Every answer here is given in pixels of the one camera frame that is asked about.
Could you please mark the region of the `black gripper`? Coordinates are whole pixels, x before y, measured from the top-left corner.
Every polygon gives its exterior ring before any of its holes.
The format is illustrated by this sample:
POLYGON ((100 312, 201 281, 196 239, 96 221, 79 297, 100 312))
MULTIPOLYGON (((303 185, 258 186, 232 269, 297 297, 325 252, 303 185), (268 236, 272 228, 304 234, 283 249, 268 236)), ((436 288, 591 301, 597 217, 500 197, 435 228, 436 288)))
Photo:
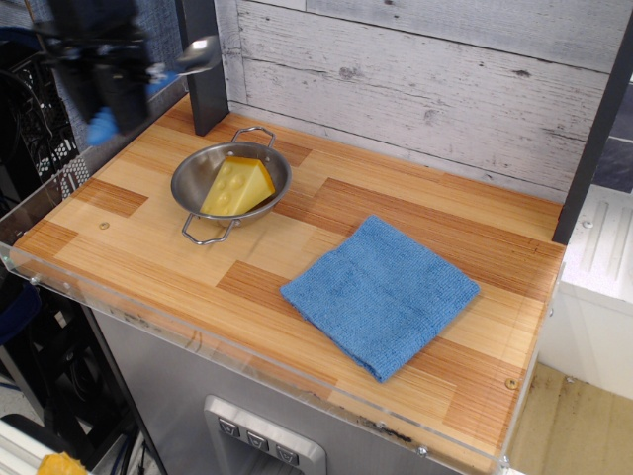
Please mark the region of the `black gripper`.
POLYGON ((134 1, 48 1, 49 18, 33 21, 43 50, 56 66, 85 67, 81 109, 86 123, 110 105, 120 131, 131 132, 147 117, 146 34, 136 24, 134 1))

